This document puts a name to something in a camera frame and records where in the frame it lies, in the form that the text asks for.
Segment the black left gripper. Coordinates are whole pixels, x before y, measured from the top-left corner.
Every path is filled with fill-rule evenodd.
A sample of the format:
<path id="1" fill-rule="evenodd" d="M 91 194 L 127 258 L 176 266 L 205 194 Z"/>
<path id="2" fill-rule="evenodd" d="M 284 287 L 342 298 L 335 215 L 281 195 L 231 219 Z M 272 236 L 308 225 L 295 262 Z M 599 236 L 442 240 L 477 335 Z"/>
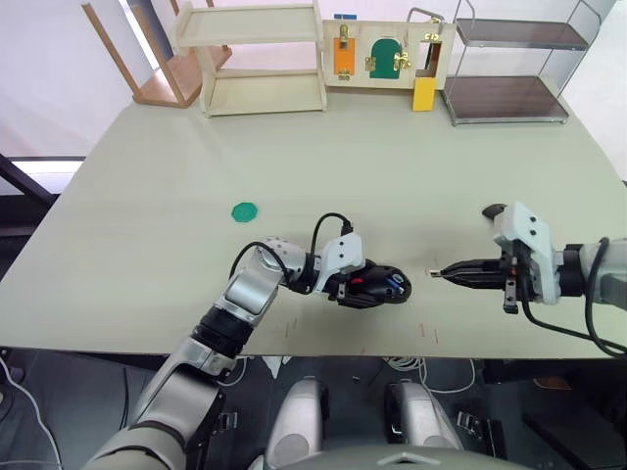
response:
<path id="1" fill-rule="evenodd" d="M 334 274 L 325 283 L 325 294 L 331 302 L 350 308 L 374 308 L 383 305 L 400 305 L 407 301 L 403 297 L 374 297 L 363 287 L 365 277 L 391 277 L 401 274 L 395 266 L 368 262 L 360 270 L 360 275 Z"/>

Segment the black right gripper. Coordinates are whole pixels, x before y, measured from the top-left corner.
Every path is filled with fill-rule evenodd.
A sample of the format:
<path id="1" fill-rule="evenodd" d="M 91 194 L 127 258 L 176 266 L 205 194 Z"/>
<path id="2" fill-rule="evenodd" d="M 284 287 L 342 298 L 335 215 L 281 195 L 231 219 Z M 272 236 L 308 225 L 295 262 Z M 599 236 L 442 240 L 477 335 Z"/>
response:
<path id="1" fill-rule="evenodd" d="M 532 267 L 532 251 L 526 247 L 502 248 L 499 259 L 469 259 L 456 261 L 443 268 L 447 281 L 461 287 L 477 290 L 504 289 L 503 310 L 518 314 L 518 303 L 539 300 Z"/>

